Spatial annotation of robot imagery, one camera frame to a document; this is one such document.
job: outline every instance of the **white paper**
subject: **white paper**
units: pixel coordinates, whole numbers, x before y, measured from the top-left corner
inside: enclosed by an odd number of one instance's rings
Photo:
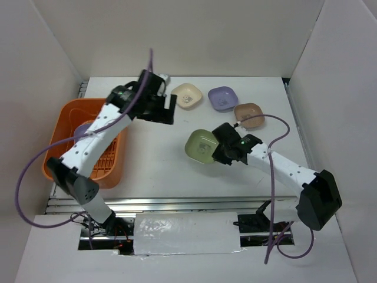
[[[137,214],[136,255],[228,254],[241,251],[236,212]]]

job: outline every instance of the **white panel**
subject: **white panel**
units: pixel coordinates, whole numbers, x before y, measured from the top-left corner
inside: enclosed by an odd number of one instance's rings
[[[343,239],[359,283],[376,282],[376,205],[345,206],[338,213]]]
[[[355,274],[375,282],[377,20],[361,0],[326,1],[290,90],[313,163],[335,174],[346,203],[338,215]]]
[[[363,0],[365,5],[371,10],[372,14],[377,17],[377,0]]]
[[[240,252],[236,212],[139,213],[136,255],[230,254]]]
[[[34,0],[89,76],[160,73],[290,77],[324,0]]]
[[[35,220],[52,224],[66,218],[43,215]],[[56,229],[32,228],[16,282],[356,283],[334,219],[315,233],[316,242],[308,256],[287,259],[274,249],[268,265],[263,263],[265,246],[217,255],[122,256],[114,250],[78,251],[80,230],[81,226],[73,223]],[[307,250],[310,233],[301,223],[294,224],[292,230],[298,242],[282,249],[298,255]]]
[[[16,215],[16,180],[26,162],[48,144],[60,109],[77,95],[78,84],[29,1],[1,2],[0,37],[0,281],[13,282],[30,230]],[[38,160],[21,189],[28,216],[42,212],[48,193]]]

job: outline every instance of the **wire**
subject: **wire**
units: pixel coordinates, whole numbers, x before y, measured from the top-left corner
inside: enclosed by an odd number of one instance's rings
[[[152,70],[153,69],[153,50],[150,49],[150,57],[149,57],[149,62],[148,62],[148,67],[147,67],[147,70]],[[126,108],[126,110],[117,118],[115,119],[113,122],[111,122],[110,124],[100,128],[100,129],[97,129],[97,130],[94,130],[93,133],[97,134],[97,133],[100,133],[110,127],[112,127],[113,125],[115,125],[116,123],[118,123],[124,116],[127,115],[127,113],[132,109],[132,107],[134,107],[136,101],[139,99],[141,93],[144,91],[144,87],[145,85],[147,84],[147,79],[148,79],[148,76],[146,75],[142,82],[141,82],[141,85],[140,85],[140,88],[138,89],[134,99],[131,101],[131,103],[128,105],[128,107]],[[76,136],[76,137],[69,137],[67,139],[64,139],[64,140],[60,140],[60,141],[57,141],[56,143],[53,143],[53,144],[50,144],[49,146],[47,146],[46,148],[42,149],[40,152],[38,152],[27,164],[26,166],[23,168],[23,170],[21,171],[19,177],[18,177],[18,180],[17,180],[17,184],[16,184],[16,191],[15,191],[15,197],[14,197],[14,202],[15,202],[15,206],[16,206],[16,210],[17,210],[17,213],[18,215],[22,218],[22,220],[24,220],[27,224],[30,224],[31,226],[34,226],[34,227],[37,227],[37,228],[56,228],[56,227],[60,227],[62,225],[65,225],[69,222],[71,222],[72,220],[76,219],[77,217],[81,216],[82,214],[84,214],[85,212],[81,212],[79,215],[76,215],[75,217],[73,218],[69,218],[68,220],[66,221],[63,221],[61,223],[57,223],[57,224],[53,224],[53,225],[42,225],[42,224],[38,224],[38,223],[35,223],[34,221],[30,220],[27,218],[27,216],[24,214],[24,212],[22,211],[21,209],[21,205],[19,204],[19,189],[21,187],[21,182],[22,182],[22,179],[24,178],[25,174],[26,174],[26,171],[29,169],[29,167],[33,164],[33,162],[38,158],[40,157],[40,155],[42,155],[43,153],[45,153],[47,150],[55,147],[55,146],[58,146],[59,144],[63,144],[63,143],[66,143],[66,142],[69,142],[71,140],[74,140],[74,139],[81,139],[83,137],[88,137],[89,135],[91,135],[91,133],[84,133],[84,134],[80,134],[79,136]]]
[[[115,247],[116,244],[117,244],[117,231],[118,231],[118,229],[115,227],[115,234],[114,234],[114,247]]]
[[[68,221],[68,222],[77,223],[77,224],[82,225],[85,228],[88,228],[88,225],[86,225],[84,222],[77,222],[77,221],[75,221],[75,219],[77,217],[79,217],[79,216],[83,217],[84,219],[87,219],[87,217],[84,216],[85,213],[86,213],[86,211],[82,211],[80,213],[79,212],[72,213],[71,216],[70,216],[70,219],[69,219],[70,221]]]
[[[92,230],[91,230],[91,227],[90,227],[90,223],[92,222],[92,219],[90,217],[90,214],[88,214],[88,230],[89,230],[89,234],[88,234],[88,239],[89,239],[89,246],[90,246],[90,249],[93,249],[93,244],[92,244]]]
[[[282,135],[282,136],[274,139],[273,141],[271,141],[270,144],[267,147],[268,149],[271,149],[271,147],[273,146],[274,143],[276,143],[277,141],[279,141],[279,140],[283,139],[284,137],[286,137],[289,134],[289,132],[290,132],[290,127],[289,127],[289,125],[288,125],[288,123],[286,121],[284,121],[283,119],[281,119],[278,116],[269,115],[269,114],[260,114],[260,115],[251,116],[251,117],[248,117],[248,118],[246,118],[246,119],[238,122],[236,125],[239,126],[242,122],[245,122],[246,120],[249,120],[249,119],[252,119],[252,118],[256,118],[256,117],[271,117],[271,118],[274,118],[276,120],[281,121],[287,127],[287,132],[284,135]],[[274,168],[273,168],[273,159],[272,159],[271,151],[268,152],[268,157],[269,157],[270,170],[271,170],[271,215],[270,215],[269,240],[268,240],[266,257],[264,259],[264,264],[268,263],[271,251],[272,251],[272,249],[273,249],[273,247],[275,245],[277,247],[277,250],[283,256],[285,256],[287,258],[291,258],[291,259],[299,259],[299,258],[303,258],[304,256],[308,255],[308,253],[311,252],[311,250],[313,248],[313,245],[314,245],[314,232],[313,232],[312,229],[310,229],[310,234],[312,236],[311,241],[310,241],[310,245],[309,245],[309,248],[307,249],[307,251],[304,252],[302,255],[298,255],[298,256],[287,255],[286,253],[284,253],[281,250],[281,248],[279,246],[280,241],[283,240],[284,238],[288,237],[287,235],[284,235],[284,233],[292,226],[293,222],[290,222],[281,231],[281,233],[276,237],[276,239],[274,241],[272,241],[272,239],[273,239],[273,223],[274,223],[274,217],[275,217],[275,171],[274,171]]]
[[[128,235],[127,235],[127,233],[125,232],[125,230],[124,230],[124,228],[122,227],[122,226],[118,226],[120,229],[122,229],[123,230],[123,234],[124,234],[124,236],[125,236],[125,239],[126,239],[126,241],[127,242],[130,242],[130,240],[128,239]]]
[[[304,256],[308,255],[309,252],[311,252],[312,248],[313,248],[313,245],[314,245],[314,231],[313,229],[310,229],[310,234],[312,236],[312,239],[310,241],[310,245],[308,247],[308,249],[306,250],[306,252],[304,252],[302,255],[287,255],[286,253],[284,253],[281,249],[280,249],[280,241],[283,240],[284,238],[288,237],[287,235],[283,235],[281,236],[277,242],[276,242],[276,248],[277,250],[283,255],[285,256],[286,258],[290,258],[290,259],[300,259],[300,258],[303,258]]]
[[[92,235],[92,239],[94,236],[98,236],[98,235],[102,235],[102,236],[107,236],[106,234],[102,233],[102,232],[98,232],[98,233],[95,233]]]
[[[241,120],[239,122],[239,124],[241,124],[242,122],[245,122],[245,121],[247,121],[249,119],[256,118],[256,117],[270,117],[270,118],[274,118],[276,120],[281,121],[287,127],[287,132],[285,134],[283,134],[282,136],[277,137],[276,139],[274,139],[273,141],[271,141],[269,143],[267,149],[271,149],[271,147],[276,142],[278,142],[279,140],[285,138],[289,134],[289,132],[290,132],[290,127],[289,127],[289,125],[288,125],[287,122],[285,122],[283,119],[281,119],[278,116],[269,115],[269,114],[259,114],[259,115],[251,116],[251,117],[248,117],[248,118],[245,118],[245,119]],[[274,222],[274,216],[275,216],[275,171],[273,169],[273,160],[272,160],[271,151],[269,151],[268,157],[269,157],[269,161],[270,161],[270,170],[271,170],[271,173],[270,173],[270,175],[271,175],[271,216],[270,216],[270,232],[269,232],[269,241],[268,241],[269,244],[267,246],[267,252],[266,252],[266,257],[264,259],[264,264],[268,263],[270,253],[271,253],[271,250],[273,248],[272,238],[273,238],[273,222]]]
[[[70,218],[72,219],[74,215],[78,215],[80,213],[78,212],[74,212],[71,214]],[[84,221],[89,221],[89,218],[88,216],[85,216],[85,214],[82,214],[81,215],[82,218],[84,218]],[[84,222],[76,222],[76,221],[72,221],[74,223],[78,223],[78,224],[81,224],[82,226],[84,226],[85,228],[88,228],[88,225],[86,225]],[[91,219],[91,222],[93,222],[93,225],[94,225],[94,229],[97,228],[97,229],[101,229],[100,225],[94,220],[94,219]]]

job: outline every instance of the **black clamp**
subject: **black clamp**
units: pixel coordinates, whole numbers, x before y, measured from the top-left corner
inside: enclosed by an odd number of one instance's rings
[[[238,215],[238,221],[233,222],[233,225],[240,228],[240,233],[268,231],[270,229],[270,221],[263,212],[270,203],[271,200],[266,201],[260,208],[257,209],[255,214]]]
[[[296,209],[306,226],[319,231],[342,206],[342,199],[333,174],[323,170],[315,176],[310,184],[302,185]]]
[[[242,137],[229,123],[224,123],[212,131],[219,146],[212,158],[222,164],[232,165],[232,161],[241,161],[247,165],[247,154],[262,141],[252,134]]]
[[[169,109],[165,109],[165,81],[147,71],[143,70],[138,81],[132,81],[126,85],[118,85],[106,98],[107,103],[117,106],[120,113],[123,113],[130,105],[137,91],[141,86],[145,76],[148,76],[147,82],[139,99],[132,109],[127,113],[131,119],[138,118],[145,121],[156,123],[173,124],[174,111],[176,107],[177,96],[172,94],[170,97]]]

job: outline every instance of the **beige bowl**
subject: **beige bowl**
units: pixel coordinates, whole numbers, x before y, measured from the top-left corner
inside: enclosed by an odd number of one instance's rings
[[[171,91],[171,94],[177,96],[177,104],[183,109],[191,108],[196,105],[202,98],[203,94],[193,84],[181,84]]]
[[[242,121],[246,118],[263,114],[262,109],[255,103],[239,104],[234,108],[234,115],[237,121]],[[241,126],[245,129],[252,129],[259,127],[264,123],[264,117],[256,117],[248,119],[241,123]]]

